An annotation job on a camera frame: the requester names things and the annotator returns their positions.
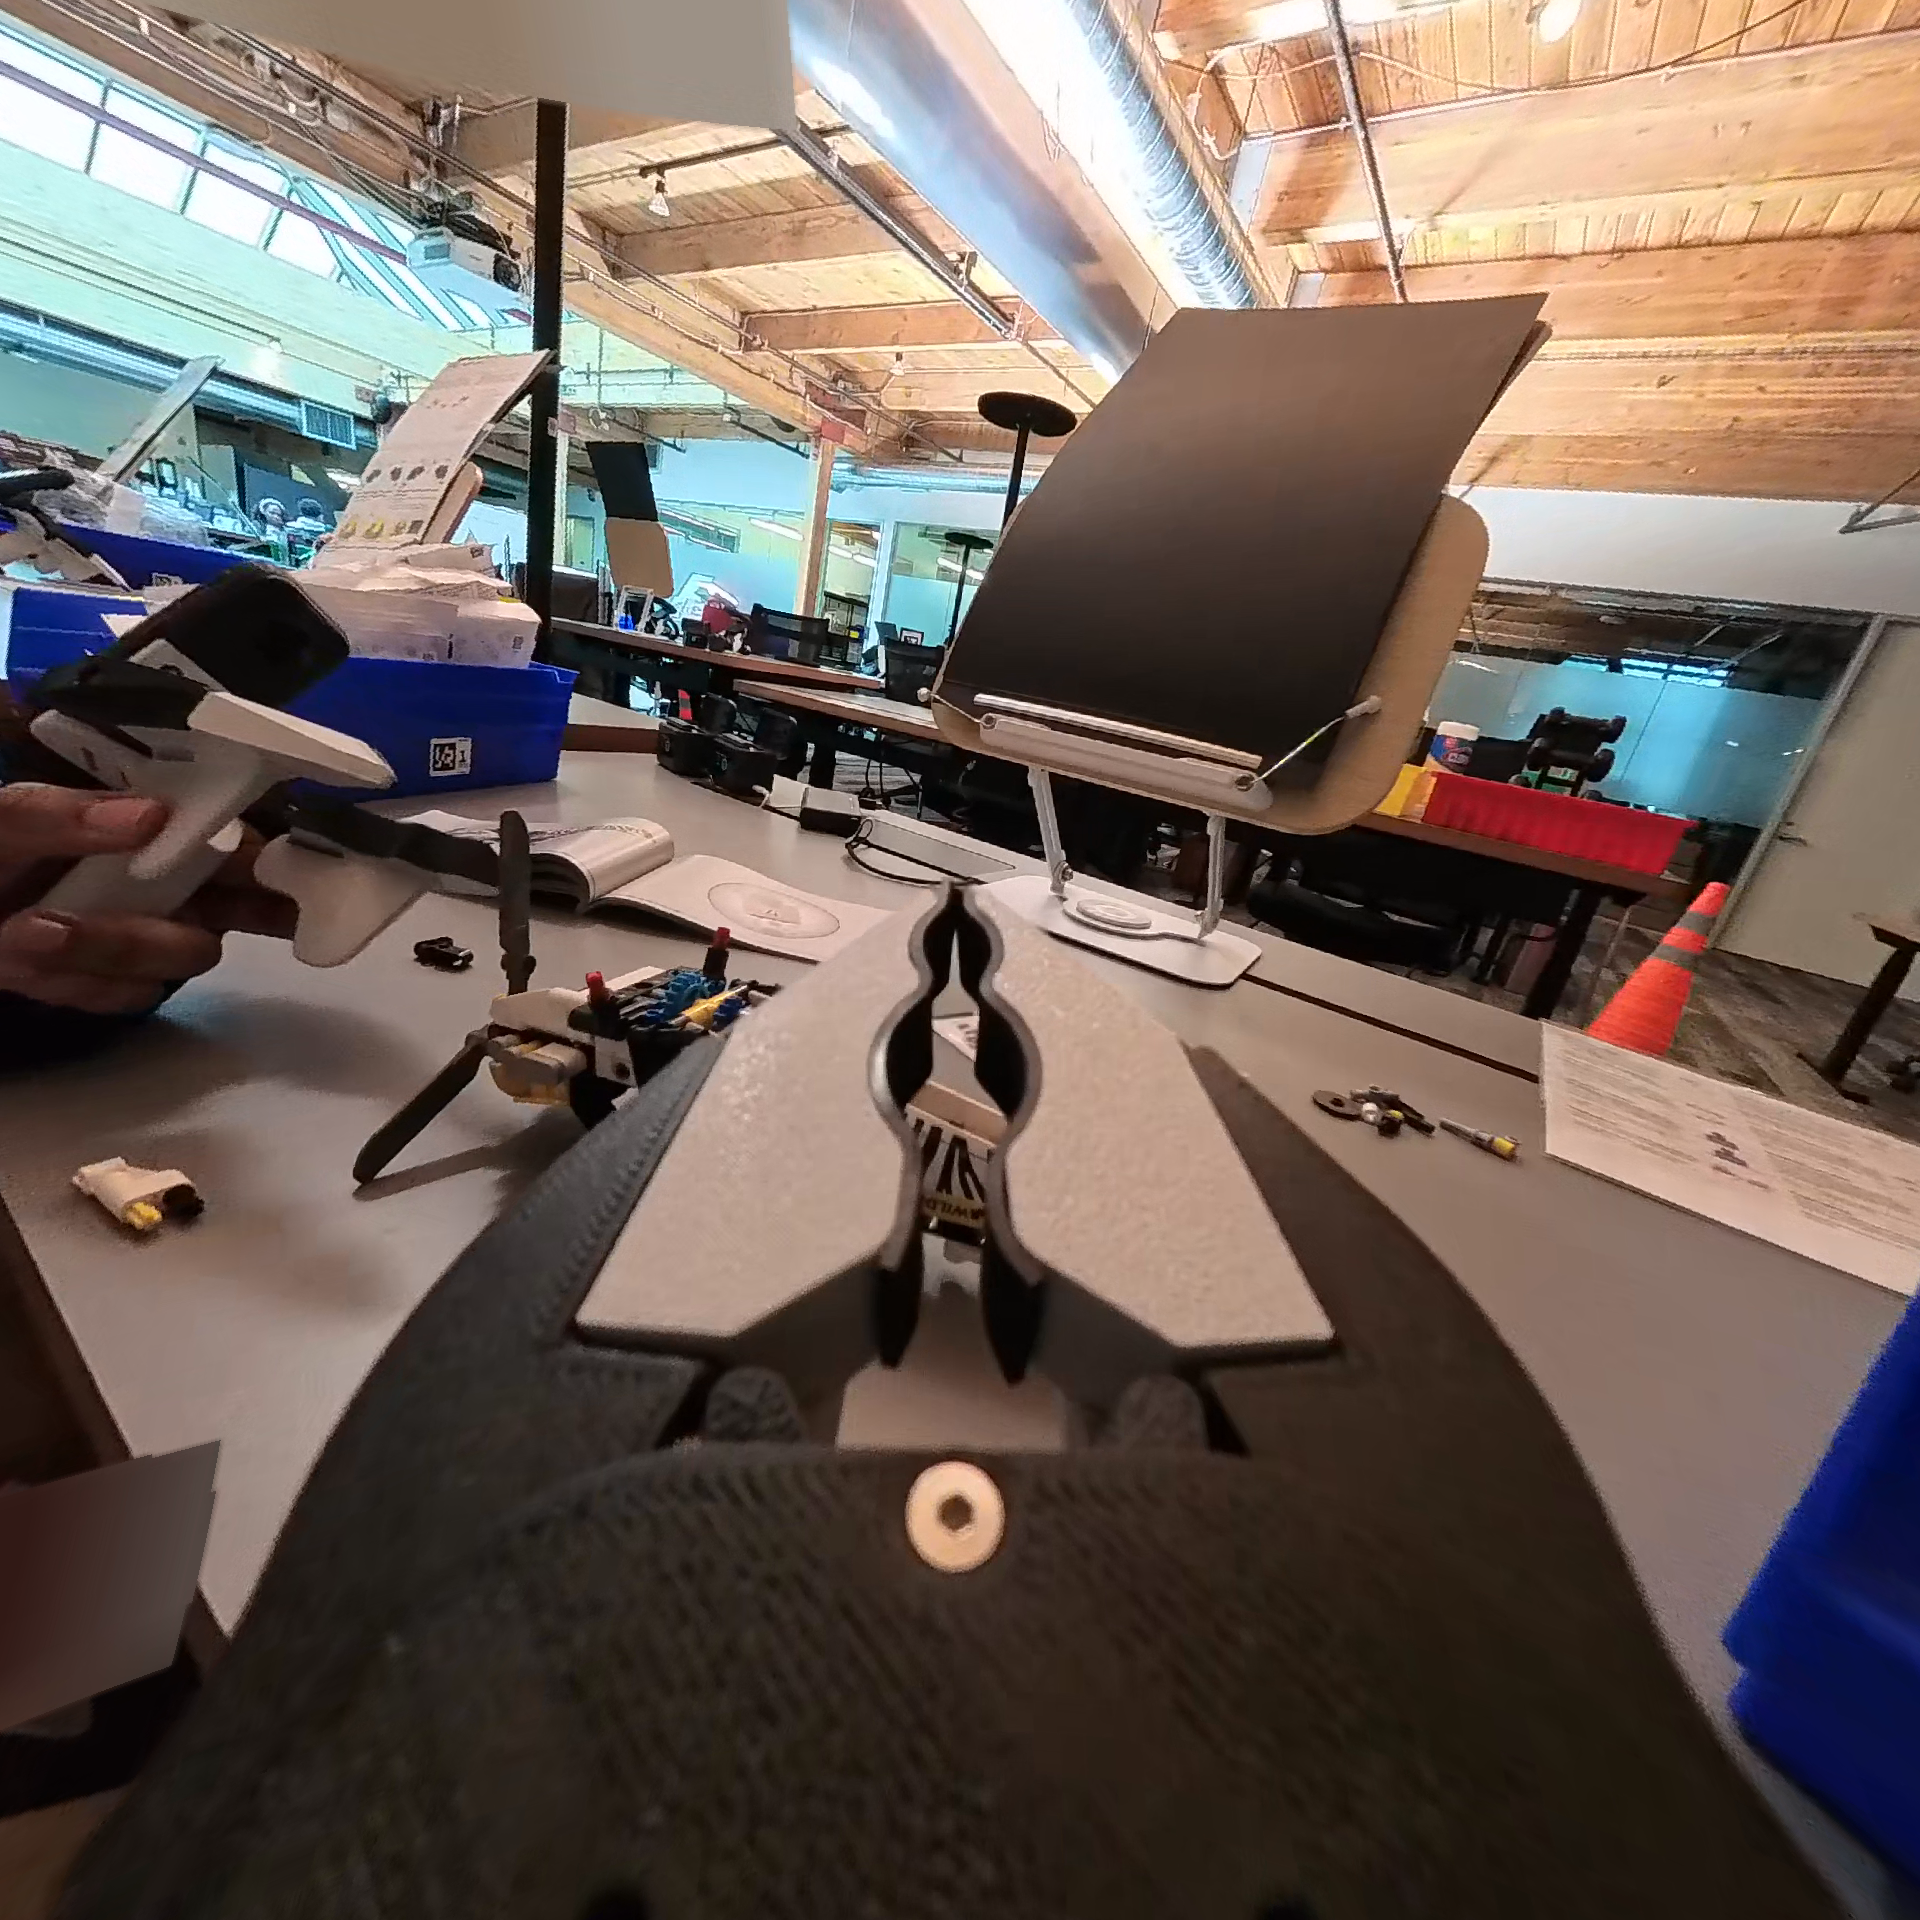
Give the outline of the silver ventilation duct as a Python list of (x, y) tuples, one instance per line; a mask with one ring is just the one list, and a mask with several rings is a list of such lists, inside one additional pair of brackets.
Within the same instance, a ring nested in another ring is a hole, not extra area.
[(1090, 58), (1094, 152), (1113, 159), (1182, 304), (1273, 305), (1273, 286), (1134, 5), (1066, 2), (1063, 35)]

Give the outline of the red storage bin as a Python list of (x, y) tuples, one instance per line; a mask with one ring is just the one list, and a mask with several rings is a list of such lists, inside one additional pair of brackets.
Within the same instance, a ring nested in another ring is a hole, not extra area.
[(1512, 847), (1535, 847), (1646, 875), (1665, 875), (1696, 824), (1691, 818), (1656, 809), (1455, 773), (1435, 773), (1425, 782), (1420, 821), (1426, 826), (1465, 831)]

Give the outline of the blue bin of part bags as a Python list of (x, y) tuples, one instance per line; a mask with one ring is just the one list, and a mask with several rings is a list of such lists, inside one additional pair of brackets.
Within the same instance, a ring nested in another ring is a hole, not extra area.
[[(26, 696), (42, 673), (104, 651), (135, 597), (16, 582), (4, 589), (4, 678)], [(352, 655), (290, 701), (298, 718), (362, 737), (393, 768), (388, 800), (559, 777), (575, 673)]]

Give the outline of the zebra-striped lego helicopter model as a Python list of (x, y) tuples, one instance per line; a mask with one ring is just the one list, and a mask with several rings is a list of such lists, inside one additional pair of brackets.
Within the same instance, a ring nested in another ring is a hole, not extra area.
[(352, 1162), (358, 1186), (383, 1177), (481, 1072), (488, 1072), (505, 1097), (523, 1105), (564, 1105), (576, 1121), (593, 1128), (627, 1093), (644, 1087), (696, 1040), (728, 1032), (750, 1008), (778, 991), (775, 985), (737, 971), (738, 949), (726, 929), (707, 938), (705, 958), (696, 966), (642, 966), (616, 975), (591, 968), (578, 986), (539, 985), (530, 922), (538, 893), (529, 823), (505, 811), (494, 826), (503, 986), (452, 1059), (362, 1144)]

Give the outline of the white instruction booklet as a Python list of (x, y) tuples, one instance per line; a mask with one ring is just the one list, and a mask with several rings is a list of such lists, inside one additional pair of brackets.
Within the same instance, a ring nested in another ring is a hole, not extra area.
[(719, 854), (683, 854), (647, 818), (530, 823), (536, 896), (588, 917), (651, 917), (696, 937), (726, 929), (737, 949), (818, 963), (891, 906), (809, 893)]

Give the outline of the white ceiling projector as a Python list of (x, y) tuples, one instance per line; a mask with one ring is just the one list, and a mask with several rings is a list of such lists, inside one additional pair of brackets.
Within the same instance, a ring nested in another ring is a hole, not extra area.
[(518, 255), (486, 238), (451, 226), (425, 226), (404, 246), (408, 270), (444, 297), (462, 297), (488, 310), (523, 304)]

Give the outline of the black floor lamp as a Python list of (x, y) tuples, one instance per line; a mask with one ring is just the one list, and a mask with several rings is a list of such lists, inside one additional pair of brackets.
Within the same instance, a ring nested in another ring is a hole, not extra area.
[(1000, 523), (1007, 526), (1023, 501), (1025, 464), (1028, 443), (1062, 440), (1079, 425), (1079, 414), (1067, 405), (1028, 391), (985, 391), (976, 397), (976, 414), (985, 425), (1016, 435), (1014, 462)]

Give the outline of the leaflet display sign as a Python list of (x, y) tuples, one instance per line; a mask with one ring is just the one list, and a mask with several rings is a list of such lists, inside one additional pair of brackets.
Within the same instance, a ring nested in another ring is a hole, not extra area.
[(449, 361), (386, 430), (321, 560), (446, 543), (482, 487), (476, 447), (552, 363), (552, 349)]

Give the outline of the black support post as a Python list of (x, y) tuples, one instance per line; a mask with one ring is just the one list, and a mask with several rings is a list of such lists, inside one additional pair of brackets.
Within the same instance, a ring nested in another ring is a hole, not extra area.
[(553, 653), (553, 582), (567, 517), (567, 445), (560, 432), (567, 152), (569, 109), (564, 102), (539, 97), (536, 104), (534, 344), (545, 361), (529, 392), (530, 464), (521, 598), (539, 621), (536, 658), (542, 662)]

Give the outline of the white printed paper sheet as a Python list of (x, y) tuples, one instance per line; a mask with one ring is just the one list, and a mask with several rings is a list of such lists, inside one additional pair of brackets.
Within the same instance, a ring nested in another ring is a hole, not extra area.
[(1918, 1149), (1569, 1026), (1544, 1026), (1544, 1149), (1912, 1297)]

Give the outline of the orange traffic cone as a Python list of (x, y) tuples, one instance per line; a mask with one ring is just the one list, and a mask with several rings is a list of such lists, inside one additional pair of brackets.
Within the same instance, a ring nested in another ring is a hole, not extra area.
[(1724, 880), (1711, 882), (1690, 909), (1670, 925), (1646, 958), (1587, 1026), (1587, 1037), (1665, 1058), (1675, 1040), (1696, 979), (1696, 968), (1713, 943), (1730, 893)]

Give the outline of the blue plastic storage bin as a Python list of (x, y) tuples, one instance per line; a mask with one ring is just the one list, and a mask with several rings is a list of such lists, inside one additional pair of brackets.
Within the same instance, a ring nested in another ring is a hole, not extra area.
[(1918, 1874), (1918, 1302), (1722, 1631), (1743, 1735)]

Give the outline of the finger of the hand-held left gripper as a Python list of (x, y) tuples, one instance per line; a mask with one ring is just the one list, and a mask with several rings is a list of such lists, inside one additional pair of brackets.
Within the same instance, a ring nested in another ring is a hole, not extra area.
[(296, 958), (338, 966), (420, 896), (497, 893), (497, 826), (428, 811), (391, 818), (345, 800), (307, 800), (256, 856), (260, 887), (296, 903)]
[(104, 784), (148, 797), (287, 782), (385, 791), (393, 768), (368, 742), (230, 693), (140, 693), (81, 712), (51, 707), (33, 737)]

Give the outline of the small white lego assembly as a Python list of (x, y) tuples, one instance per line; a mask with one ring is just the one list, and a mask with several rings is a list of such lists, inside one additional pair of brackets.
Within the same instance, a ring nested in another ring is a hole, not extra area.
[(207, 1208), (202, 1187), (178, 1168), (147, 1168), (127, 1159), (81, 1165), (71, 1174), (71, 1186), (138, 1235), (154, 1234), (162, 1225), (185, 1225)]

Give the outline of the person's left hand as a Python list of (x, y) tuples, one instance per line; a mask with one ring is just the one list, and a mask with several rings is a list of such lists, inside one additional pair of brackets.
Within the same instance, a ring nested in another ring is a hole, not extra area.
[(86, 1014), (142, 1014), (169, 989), (216, 968), (230, 933), (296, 935), (296, 899), (255, 878), (259, 839), (252, 830), (171, 919), (73, 913), (47, 903), (59, 867), (138, 853), (169, 816), (162, 800), (56, 784), (4, 785), (4, 991)]

